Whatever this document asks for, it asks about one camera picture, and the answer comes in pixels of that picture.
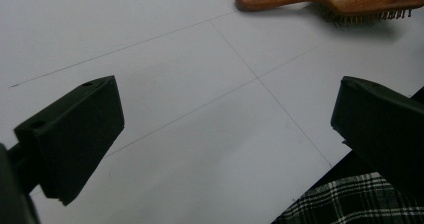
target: checkered cloth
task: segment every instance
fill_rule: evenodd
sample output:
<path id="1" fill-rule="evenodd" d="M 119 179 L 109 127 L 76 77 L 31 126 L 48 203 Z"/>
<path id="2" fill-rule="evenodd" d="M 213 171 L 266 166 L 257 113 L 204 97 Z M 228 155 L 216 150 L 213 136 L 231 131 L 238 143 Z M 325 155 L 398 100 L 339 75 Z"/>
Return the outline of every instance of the checkered cloth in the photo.
<path id="1" fill-rule="evenodd" d="M 424 206 L 404 197 L 378 173 L 370 173 L 309 190 L 272 224 L 283 223 L 421 224 Z"/>

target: black plastic piece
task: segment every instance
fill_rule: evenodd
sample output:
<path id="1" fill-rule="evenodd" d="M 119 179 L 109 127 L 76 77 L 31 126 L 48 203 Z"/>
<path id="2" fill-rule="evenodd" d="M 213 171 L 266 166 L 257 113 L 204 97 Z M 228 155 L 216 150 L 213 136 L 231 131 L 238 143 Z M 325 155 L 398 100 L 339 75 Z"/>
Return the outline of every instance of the black plastic piece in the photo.
<path id="1" fill-rule="evenodd" d="M 424 198 L 424 105 L 377 83 L 344 77 L 331 125 L 407 196 Z"/>
<path id="2" fill-rule="evenodd" d="M 415 93 L 411 99 L 424 104 L 424 87 Z M 356 155 L 354 151 L 350 151 L 339 163 L 337 163 L 337 165 L 331 168 L 327 174 L 315 183 L 311 189 L 342 178 L 364 175 L 372 172 L 375 172 L 375 170 Z"/>
<path id="3" fill-rule="evenodd" d="M 0 223 L 39 223 L 31 198 L 22 191 L 6 148 L 0 144 Z"/>
<path id="4" fill-rule="evenodd" d="M 47 197 L 68 205 L 123 128 L 113 76 L 75 88 L 16 127 L 19 144 L 10 155 L 23 189 L 39 182 Z"/>

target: plaid fabric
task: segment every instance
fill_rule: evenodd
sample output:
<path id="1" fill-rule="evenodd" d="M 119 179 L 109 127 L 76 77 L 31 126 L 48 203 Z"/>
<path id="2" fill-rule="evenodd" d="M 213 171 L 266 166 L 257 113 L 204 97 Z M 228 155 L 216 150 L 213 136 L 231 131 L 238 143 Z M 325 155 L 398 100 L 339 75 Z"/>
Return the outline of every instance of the plaid fabric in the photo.
<path id="1" fill-rule="evenodd" d="M 272 224 L 424 223 L 424 207 L 378 173 L 348 177 L 307 191 Z"/>

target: white surface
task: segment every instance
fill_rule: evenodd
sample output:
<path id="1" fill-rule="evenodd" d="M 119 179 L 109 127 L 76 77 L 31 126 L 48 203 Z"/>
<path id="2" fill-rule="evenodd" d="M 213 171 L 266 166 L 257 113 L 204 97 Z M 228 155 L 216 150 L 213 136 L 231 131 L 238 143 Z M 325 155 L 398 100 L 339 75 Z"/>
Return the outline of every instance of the white surface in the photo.
<path id="1" fill-rule="evenodd" d="M 0 142 L 76 86 L 115 75 L 126 128 L 43 223 L 270 223 L 348 152 L 341 78 L 424 85 L 424 11 L 335 28 L 313 6 L 233 0 L 0 0 Z"/>
<path id="2" fill-rule="evenodd" d="M 254 81 L 106 158 L 67 208 L 36 205 L 47 223 L 271 223 L 329 169 Z"/>

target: hairbrush bristles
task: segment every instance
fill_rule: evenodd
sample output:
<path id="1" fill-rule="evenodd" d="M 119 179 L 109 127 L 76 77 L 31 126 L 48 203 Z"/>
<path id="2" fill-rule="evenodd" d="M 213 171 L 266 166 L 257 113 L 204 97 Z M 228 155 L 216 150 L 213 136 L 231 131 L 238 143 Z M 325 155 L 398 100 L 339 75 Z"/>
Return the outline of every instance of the hairbrush bristles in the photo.
<path id="1" fill-rule="evenodd" d="M 396 10 L 396 11 L 386 11 L 381 13 L 375 13 L 375 14 L 368 14 L 368 15 L 357 15 L 357 16 L 343 16 L 340 14 L 337 14 L 330 9 L 328 9 L 326 6 L 320 4 L 319 10 L 323 14 L 323 17 L 326 21 L 332 22 L 335 25 L 341 25 L 341 26 L 349 26 L 349 25 L 358 25 L 358 24 L 366 24 L 366 23 L 372 23 L 377 22 L 381 20 L 392 20 L 392 19 L 399 19 L 399 18 L 405 18 L 406 12 L 408 12 L 407 17 L 412 16 L 412 9 L 411 10 Z"/>

